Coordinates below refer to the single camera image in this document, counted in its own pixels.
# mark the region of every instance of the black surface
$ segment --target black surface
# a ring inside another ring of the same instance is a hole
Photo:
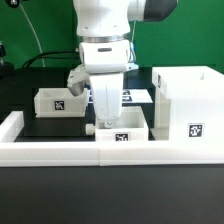
[[[1,168],[0,223],[223,224],[223,166]]]

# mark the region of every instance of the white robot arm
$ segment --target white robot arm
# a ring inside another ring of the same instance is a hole
[[[174,10],[177,0],[73,0],[73,3],[78,17],[77,35],[82,39],[79,51],[83,67],[71,71],[68,87],[76,92],[73,86],[82,84],[80,78],[84,80],[88,74],[96,117],[106,128],[111,128],[121,114],[123,73],[133,69],[131,43],[125,38],[130,32],[128,20],[163,20]]]

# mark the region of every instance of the white divider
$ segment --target white divider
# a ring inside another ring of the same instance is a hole
[[[12,112],[0,125],[0,143],[14,142],[23,127],[23,112]]]
[[[0,166],[223,164],[224,142],[69,142],[0,144]]]

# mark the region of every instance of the white box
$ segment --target white box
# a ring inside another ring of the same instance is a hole
[[[224,77],[206,66],[154,67],[156,140],[219,140]]]
[[[121,117],[112,129],[96,119],[96,141],[148,141],[148,126],[140,106],[122,107]]]
[[[34,103],[36,117],[84,117],[87,90],[74,97],[67,88],[39,89]]]

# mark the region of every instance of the black table surface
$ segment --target black table surface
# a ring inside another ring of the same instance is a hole
[[[25,111],[21,139],[29,139],[37,88],[61,88],[67,74],[28,69],[1,79],[1,119],[10,110]],[[145,78],[133,73],[125,85],[150,90]],[[38,133],[33,137],[44,138]],[[223,165],[0,168],[1,224],[223,224],[223,211]]]

